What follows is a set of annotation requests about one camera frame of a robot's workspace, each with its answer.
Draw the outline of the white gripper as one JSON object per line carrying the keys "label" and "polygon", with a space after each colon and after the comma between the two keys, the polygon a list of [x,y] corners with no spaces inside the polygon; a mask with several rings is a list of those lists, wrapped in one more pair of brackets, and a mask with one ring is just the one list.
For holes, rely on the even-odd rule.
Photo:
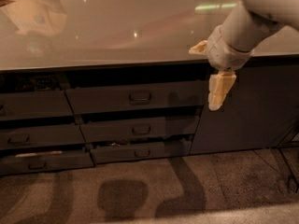
{"label": "white gripper", "polygon": [[208,108],[216,111],[223,105],[227,94],[236,81],[235,70],[243,67],[253,51],[239,51],[224,40],[221,26],[217,26],[208,40],[202,40],[189,49],[190,54],[207,55],[210,65],[217,70],[217,74],[209,78]]}

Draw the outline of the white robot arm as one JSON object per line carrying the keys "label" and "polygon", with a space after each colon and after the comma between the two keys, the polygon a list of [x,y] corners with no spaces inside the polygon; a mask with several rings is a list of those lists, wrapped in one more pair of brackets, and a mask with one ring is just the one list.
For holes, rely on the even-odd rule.
{"label": "white robot arm", "polygon": [[242,68],[266,38],[285,26],[299,30],[299,0],[239,0],[223,24],[208,39],[189,49],[204,54],[218,70],[209,79],[208,108],[221,108]]}

